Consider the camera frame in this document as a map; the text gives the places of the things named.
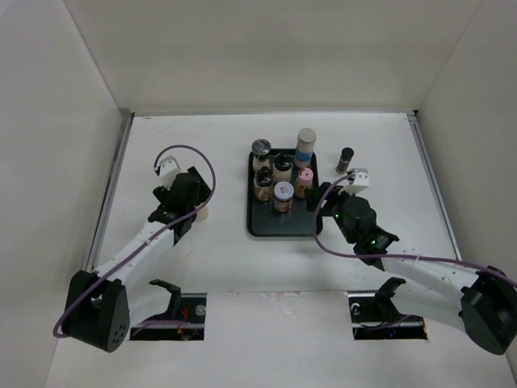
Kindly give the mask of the pink-lid spice bottle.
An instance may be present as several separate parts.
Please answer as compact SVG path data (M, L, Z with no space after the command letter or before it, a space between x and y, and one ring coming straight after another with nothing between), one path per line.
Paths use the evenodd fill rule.
M313 171L308 167L301 168L294 183L295 196L299 199L306 198L305 191L312 187Z

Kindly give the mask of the yellow-lid cream bottle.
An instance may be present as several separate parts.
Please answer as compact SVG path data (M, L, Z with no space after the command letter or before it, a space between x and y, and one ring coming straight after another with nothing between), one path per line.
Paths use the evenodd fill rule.
M195 214L195 222L202 222L208 218L209 207L207 205L198 206L196 211L197 213Z

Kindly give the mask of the red-label wide jar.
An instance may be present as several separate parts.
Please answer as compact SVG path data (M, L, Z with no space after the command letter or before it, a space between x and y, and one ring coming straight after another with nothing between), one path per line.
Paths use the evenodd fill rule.
M287 181L278 182L274 187L274 209L280 213L288 212L292 207L294 187Z

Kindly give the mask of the black-cap white powder bottle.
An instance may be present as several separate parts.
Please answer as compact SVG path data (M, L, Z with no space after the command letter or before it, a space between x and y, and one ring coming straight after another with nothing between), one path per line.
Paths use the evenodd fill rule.
M273 162L274 182L289 182L292 177L292 166L293 161L289 154L277 154Z

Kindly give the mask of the black-cap brown spice bottle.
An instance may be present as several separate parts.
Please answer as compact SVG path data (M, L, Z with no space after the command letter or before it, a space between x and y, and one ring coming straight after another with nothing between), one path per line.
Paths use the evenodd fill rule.
M269 167L261 167L254 176L254 194L259 201L269 201L274 193L274 176Z

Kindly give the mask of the small dark pepper bottle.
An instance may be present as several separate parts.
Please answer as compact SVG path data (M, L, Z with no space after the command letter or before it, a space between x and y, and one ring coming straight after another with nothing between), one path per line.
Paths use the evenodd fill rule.
M348 171L348 167L352 158L354 157L355 151L350 147L345 147L342 149L341 154L338 159L338 163L335 167L335 170L338 174L344 175Z

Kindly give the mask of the tall blue-band silver-lid bottle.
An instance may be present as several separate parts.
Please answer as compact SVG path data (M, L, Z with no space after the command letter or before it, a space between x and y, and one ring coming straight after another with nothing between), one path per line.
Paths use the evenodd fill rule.
M310 165L317 134L313 129L301 129L297 135L294 163L298 168Z

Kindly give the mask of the chrome-top grinder bottle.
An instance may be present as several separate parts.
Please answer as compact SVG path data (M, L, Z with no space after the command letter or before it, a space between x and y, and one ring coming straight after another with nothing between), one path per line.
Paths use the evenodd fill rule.
M254 173L262 167L270 167L271 143L266 139L256 139L251 145L253 154L252 168Z

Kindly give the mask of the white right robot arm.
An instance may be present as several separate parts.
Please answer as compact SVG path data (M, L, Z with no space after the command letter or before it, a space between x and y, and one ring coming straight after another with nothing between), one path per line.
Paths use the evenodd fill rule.
M376 313L431 318L465 333L478 347L502 355L516 338L516 282L503 271L457 259L388 252L398 241L376 224L369 202L348 194L341 180L305 190L315 218L331 217L353 252L343 258L392 274L377 291Z

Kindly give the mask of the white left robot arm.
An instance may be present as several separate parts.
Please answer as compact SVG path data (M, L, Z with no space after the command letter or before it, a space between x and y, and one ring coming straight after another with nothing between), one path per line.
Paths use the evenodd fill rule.
M152 292L134 297L131 288L180 242L212 195L195 167L166 174L153 190L158 207L137 236L115 257L91 272L80 270L70 283L56 331L105 352L154 325L185 331L195 325L179 286L152 279Z

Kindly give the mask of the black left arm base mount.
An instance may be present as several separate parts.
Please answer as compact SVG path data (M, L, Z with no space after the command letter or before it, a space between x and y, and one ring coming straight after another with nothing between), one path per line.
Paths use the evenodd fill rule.
M184 293L164 280L150 281L149 288L130 303L132 341L202 341L208 295Z

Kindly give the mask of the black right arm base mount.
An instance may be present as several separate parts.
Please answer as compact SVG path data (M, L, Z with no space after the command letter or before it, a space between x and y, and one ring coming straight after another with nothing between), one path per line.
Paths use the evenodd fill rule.
M348 294L355 340L427 340L423 318L401 314L392 303L395 292L405 282L393 277L378 290Z

